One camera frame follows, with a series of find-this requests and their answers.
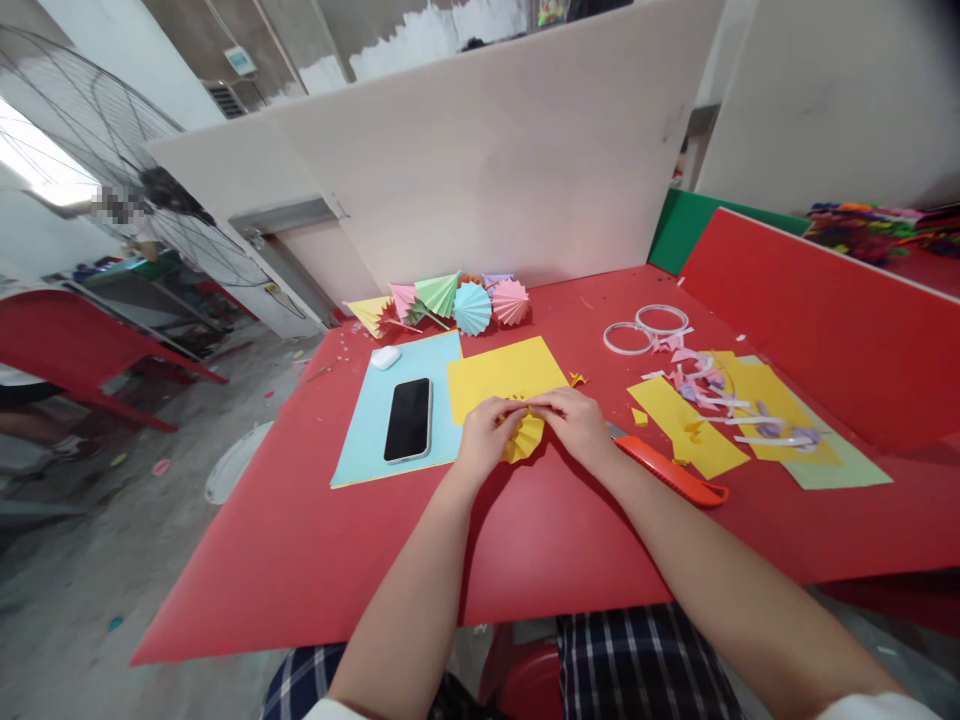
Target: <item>shoe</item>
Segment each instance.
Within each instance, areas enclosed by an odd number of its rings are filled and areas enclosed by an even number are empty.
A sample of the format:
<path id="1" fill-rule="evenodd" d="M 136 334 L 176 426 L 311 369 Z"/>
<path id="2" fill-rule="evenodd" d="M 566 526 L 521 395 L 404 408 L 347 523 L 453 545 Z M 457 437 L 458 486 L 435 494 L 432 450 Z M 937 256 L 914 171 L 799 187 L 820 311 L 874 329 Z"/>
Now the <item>shoe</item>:
<path id="1" fill-rule="evenodd" d="M 89 460 L 96 457 L 103 450 L 103 445 L 95 440 L 81 440 L 72 452 L 60 455 L 61 460 L 67 462 L 78 462 L 79 460 Z"/>

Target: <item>forearm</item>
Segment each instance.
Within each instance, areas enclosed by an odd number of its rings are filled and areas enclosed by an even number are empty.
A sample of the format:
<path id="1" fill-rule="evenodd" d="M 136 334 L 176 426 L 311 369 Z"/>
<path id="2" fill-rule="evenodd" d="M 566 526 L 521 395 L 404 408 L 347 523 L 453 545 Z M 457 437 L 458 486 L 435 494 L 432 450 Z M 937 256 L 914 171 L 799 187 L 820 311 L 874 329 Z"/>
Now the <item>forearm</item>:
<path id="1" fill-rule="evenodd" d="M 693 623 L 776 717 L 814 716 L 851 693 L 902 692 L 810 595 L 626 455 L 589 469 Z"/>
<path id="2" fill-rule="evenodd" d="M 426 717 L 460 606 L 479 483 L 456 466 L 440 483 L 351 637 L 330 697 L 368 716 Z"/>

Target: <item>yellow paper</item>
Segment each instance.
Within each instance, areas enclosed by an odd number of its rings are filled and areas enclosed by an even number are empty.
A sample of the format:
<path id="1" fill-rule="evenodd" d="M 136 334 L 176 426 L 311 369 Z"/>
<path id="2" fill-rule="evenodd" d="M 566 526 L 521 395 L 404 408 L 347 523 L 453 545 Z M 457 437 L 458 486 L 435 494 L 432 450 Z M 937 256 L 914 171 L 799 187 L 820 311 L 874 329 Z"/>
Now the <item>yellow paper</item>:
<path id="1" fill-rule="evenodd" d="M 797 402 L 790 388 L 773 372 L 769 365 L 744 365 L 732 352 L 711 353 L 717 365 L 727 377 L 727 392 L 732 392 L 738 400 L 753 403 L 751 408 L 757 412 L 757 401 L 764 404 L 771 417 L 783 418 L 794 427 L 816 427 L 817 424 Z M 737 417 L 748 417 L 749 413 L 737 410 Z M 738 425 L 740 434 L 749 438 L 763 437 L 755 425 Z M 811 453 L 802 453 L 795 447 L 771 447 L 769 445 L 751 445 L 750 448 L 759 460 L 790 463 L 812 463 L 816 465 L 840 465 L 829 442 L 820 442 Z"/>
<path id="2" fill-rule="evenodd" d="M 513 431 L 513 437 L 503 449 L 503 459 L 513 465 L 519 460 L 526 460 L 537 449 L 543 439 L 543 418 L 528 412 Z"/>
<path id="3" fill-rule="evenodd" d="M 692 462 L 704 479 L 715 478 L 750 459 L 710 423 L 698 428 L 700 442 L 693 442 L 684 428 L 696 423 L 699 413 L 662 376 L 627 388 L 627 392 L 673 441 L 674 459 L 681 464 Z"/>
<path id="4" fill-rule="evenodd" d="M 454 425 L 487 398 L 529 398 L 567 384 L 542 337 L 449 363 L 447 380 Z"/>
<path id="5" fill-rule="evenodd" d="M 357 316 L 357 320 L 362 322 L 363 326 L 370 331 L 370 334 L 379 340 L 381 333 L 380 328 L 377 327 L 377 320 L 380 317 L 380 313 L 383 312 L 383 309 L 392 301 L 393 297 L 387 295 L 382 298 L 357 300 L 356 302 L 347 303 L 347 307 Z"/>

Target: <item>orange utility knife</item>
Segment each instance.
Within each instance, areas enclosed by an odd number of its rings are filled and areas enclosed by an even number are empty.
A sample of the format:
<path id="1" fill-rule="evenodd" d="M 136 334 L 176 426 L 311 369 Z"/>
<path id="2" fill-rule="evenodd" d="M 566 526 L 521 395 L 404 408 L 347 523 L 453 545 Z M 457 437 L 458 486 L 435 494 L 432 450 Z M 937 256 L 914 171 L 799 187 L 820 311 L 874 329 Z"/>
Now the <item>orange utility knife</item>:
<path id="1" fill-rule="evenodd" d="M 607 423 L 610 437 L 627 455 L 643 465 L 680 495 L 699 507 L 717 507 L 727 501 L 730 491 L 719 485 L 698 480 L 675 462 L 667 460 L 643 440 L 627 435 L 611 422 Z"/>

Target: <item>white partition board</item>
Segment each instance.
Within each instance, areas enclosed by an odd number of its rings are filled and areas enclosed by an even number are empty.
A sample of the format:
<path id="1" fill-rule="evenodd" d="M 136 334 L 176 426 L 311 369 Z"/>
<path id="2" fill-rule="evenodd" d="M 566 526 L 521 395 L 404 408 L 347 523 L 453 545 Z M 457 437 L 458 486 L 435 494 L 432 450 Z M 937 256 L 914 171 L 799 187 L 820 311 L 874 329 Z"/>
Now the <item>white partition board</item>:
<path id="1" fill-rule="evenodd" d="M 938 0 L 763 0 L 696 191 L 774 212 L 960 194 L 960 32 Z"/>
<path id="2" fill-rule="evenodd" d="M 151 149 L 221 222 L 322 191 L 356 255 L 317 261 L 383 289 L 458 269 L 540 285 L 633 267 L 722 9 L 649 0 Z"/>

